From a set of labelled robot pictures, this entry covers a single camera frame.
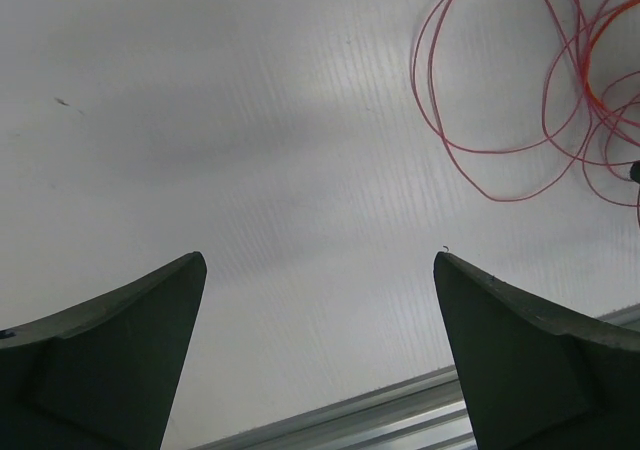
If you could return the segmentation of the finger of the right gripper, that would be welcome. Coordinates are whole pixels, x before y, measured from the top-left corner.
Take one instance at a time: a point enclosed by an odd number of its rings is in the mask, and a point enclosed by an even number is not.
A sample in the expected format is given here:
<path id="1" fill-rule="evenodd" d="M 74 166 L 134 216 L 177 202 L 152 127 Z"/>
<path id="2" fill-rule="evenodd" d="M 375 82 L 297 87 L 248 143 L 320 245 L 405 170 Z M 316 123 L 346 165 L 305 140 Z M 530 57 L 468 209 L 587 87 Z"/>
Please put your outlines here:
<path id="1" fill-rule="evenodd" d="M 637 160 L 632 163 L 629 169 L 629 178 L 635 183 L 640 183 L 640 161 Z"/>

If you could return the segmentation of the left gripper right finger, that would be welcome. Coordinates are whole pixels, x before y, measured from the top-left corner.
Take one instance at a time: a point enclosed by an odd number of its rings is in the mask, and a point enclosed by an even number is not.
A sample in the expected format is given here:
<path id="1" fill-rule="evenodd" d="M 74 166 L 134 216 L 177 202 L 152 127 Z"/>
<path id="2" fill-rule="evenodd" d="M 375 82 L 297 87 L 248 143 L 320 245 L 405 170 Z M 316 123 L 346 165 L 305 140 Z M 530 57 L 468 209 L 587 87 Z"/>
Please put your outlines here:
<path id="1" fill-rule="evenodd" d="M 481 449 L 636 449 L 639 334 L 440 252 L 434 282 Z"/>

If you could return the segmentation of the aluminium mounting rail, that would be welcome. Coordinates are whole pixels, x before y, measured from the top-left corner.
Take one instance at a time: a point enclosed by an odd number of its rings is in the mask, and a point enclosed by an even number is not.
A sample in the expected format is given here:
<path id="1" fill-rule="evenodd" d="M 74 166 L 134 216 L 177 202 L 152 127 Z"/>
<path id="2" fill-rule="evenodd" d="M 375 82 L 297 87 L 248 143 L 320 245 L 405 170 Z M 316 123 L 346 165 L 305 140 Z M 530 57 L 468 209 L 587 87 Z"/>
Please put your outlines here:
<path id="1" fill-rule="evenodd" d="M 628 329 L 637 307 L 598 319 Z M 455 363 L 442 370 L 216 442 L 219 449 L 478 447 Z"/>

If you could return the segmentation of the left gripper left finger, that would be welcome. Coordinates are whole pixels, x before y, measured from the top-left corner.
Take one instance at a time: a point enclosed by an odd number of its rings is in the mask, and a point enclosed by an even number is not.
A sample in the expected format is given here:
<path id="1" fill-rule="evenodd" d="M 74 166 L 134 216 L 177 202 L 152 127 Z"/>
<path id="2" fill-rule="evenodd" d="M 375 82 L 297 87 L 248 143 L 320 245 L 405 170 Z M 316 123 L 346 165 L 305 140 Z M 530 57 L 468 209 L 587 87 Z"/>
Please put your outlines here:
<path id="1" fill-rule="evenodd" d="M 192 252 L 2 330 L 2 448 L 160 448 L 206 274 Z"/>

